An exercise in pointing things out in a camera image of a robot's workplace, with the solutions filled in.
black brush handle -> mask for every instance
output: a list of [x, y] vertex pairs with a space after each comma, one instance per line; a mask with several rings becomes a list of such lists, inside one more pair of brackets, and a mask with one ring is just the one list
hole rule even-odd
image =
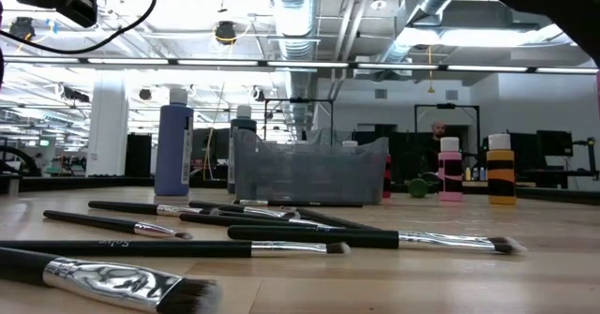
[[314, 227], [309, 224], [291, 224], [278, 220], [253, 219], [249, 217], [223, 217], [206, 215], [181, 215], [179, 218], [183, 221], [197, 222], [201, 224], [232, 226], [232, 225], [255, 225], [255, 226], [294, 226], [294, 227]]
[[0, 247], [28, 249], [62, 256], [250, 258], [249, 241], [0, 241]]
[[98, 202], [91, 201], [87, 204], [91, 208], [108, 211], [135, 213], [140, 215], [156, 215], [158, 205], [136, 202]]
[[244, 206], [230, 205], [230, 204], [220, 204], [217, 202], [189, 202], [190, 207], [200, 207], [200, 208], [217, 208], [222, 211], [228, 212], [244, 212]]
[[135, 233], [135, 224], [138, 223], [137, 221], [132, 220], [114, 219], [107, 217], [93, 217], [50, 210], [44, 211], [44, 216], [46, 218], [61, 220], [73, 224], [87, 225], [91, 227], [97, 227], [101, 229], [125, 233]]
[[249, 215], [249, 214], [241, 214], [241, 213], [237, 213], [237, 212], [227, 212], [227, 211], [220, 211], [220, 210], [218, 212], [218, 215], [222, 216], [222, 217], [242, 217], [242, 218], [248, 218], [248, 219], [273, 220], [273, 221], [279, 221], [279, 222], [288, 222], [289, 221], [289, 219], [284, 218], [284, 217]]
[[58, 256], [7, 248], [0, 245], [0, 278], [24, 282], [30, 285], [46, 286], [44, 269]]
[[300, 214], [302, 219], [317, 221], [325, 225], [334, 226], [334, 227], [342, 227], [346, 229], [362, 229], [362, 230], [380, 230], [376, 227], [368, 226], [365, 224], [353, 222], [350, 220], [346, 220], [340, 217], [333, 217], [324, 215], [322, 213], [308, 210], [305, 208], [297, 208], [295, 209], [297, 213]]
[[341, 243], [351, 247], [398, 249], [398, 232], [280, 226], [231, 226], [232, 239], [292, 241], [300, 243]]

white cap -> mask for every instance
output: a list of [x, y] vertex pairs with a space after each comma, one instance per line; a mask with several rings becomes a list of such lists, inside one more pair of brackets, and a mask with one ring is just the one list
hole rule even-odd
[[489, 150], [510, 150], [510, 135], [495, 134], [487, 137]]
[[440, 150], [442, 152], [458, 152], [460, 150], [460, 140], [458, 137], [444, 137], [440, 141]]
[[343, 147], [353, 147], [353, 146], [358, 146], [358, 142], [357, 141], [344, 141], [341, 143], [341, 145]]
[[237, 118], [251, 118], [252, 107], [250, 106], [237, 106]]
[[188, 104], [188, 90], [186, 89], [171, 89], [169, 92], [169, 103]]

black frame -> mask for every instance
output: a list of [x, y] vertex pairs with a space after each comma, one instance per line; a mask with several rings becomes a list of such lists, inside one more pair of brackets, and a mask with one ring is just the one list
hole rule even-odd
[[334, 145], [334, 100], [333, 99], [312, 99], [312, 98], [265, 98], [264, 99], [264, 130], [262, 131], [262, 140], [266, 141], [266, 124], [267, 124], [267, 114], [268, 114], [268, 104], [269, 102], [289, 102], [289, 103], [299, 103], [299, 104], [309, 104], [309, 103], [318, 103], [318, 102], [327, 102], [331, 105], [331, 127], [330, 127], [330, 143]]

ceiling duct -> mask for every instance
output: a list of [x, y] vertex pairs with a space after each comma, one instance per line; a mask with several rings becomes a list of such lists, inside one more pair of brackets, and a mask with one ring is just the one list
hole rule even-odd
[[[452, 0], [404, 0], [398, 11], [397, 27], [399, 27], [398, 36], [392, 45], [385, 51], [377, 60], [379, 63], [401, 63], [412, 46], [406, 45], [402, 40], [402, 31], [408, 25], [416, 21], [423, 21], [427, 18], [432, 18], [432, 24], [439, 24], [443, 10], [450, 4]], [[388, 80], [397, 78], [393, 72], [379, 71], [374, 73], [376, 81]]]
[[[273, 0], [277, 34], [283, 37], [310, 37], [315, 30], [318, 0]], [[282, 39], [279, 41], [281, 58], [287, 61], [307, 61], [315, 57], [314, 40]], [[317, 75], [314, 72], [288, 71], [286, 87], [288, 97], [308, 98], [316, 89]], [[307, 124], [306, 107], [290, 105], [293, 123], [297, 131]]]

wooden table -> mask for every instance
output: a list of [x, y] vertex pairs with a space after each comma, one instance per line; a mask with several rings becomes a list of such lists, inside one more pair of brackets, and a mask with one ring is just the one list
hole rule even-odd
[[[191, 199], [228, 201], [223, 190]], [[519, 201], [490, 207], [485, 196], [439, 203], [396, 195], [382, 206], [320, 209], [386, 229], [511, 236], [530, 250], [504, 256], [464, 250], [354, 248], [352, 254], [286, 259], [102, 258], [223, 285], [222, 314], [600, 313], [600, 208]], [[224, 228], [177, 218], [88, 210], [89, 200], [154, 202], [152, 188], [119, 187], [23, 193], [0, 199], [1, 239], [143, 237], [44, 220], [46, 209], [137, 218], [185, 229], [196, 239], [227, 239]], [[184, 204], [187, 199], [166, 200]], [[59, 290], [0, 281], [2, 313], [125, 314], [134, 311]]]

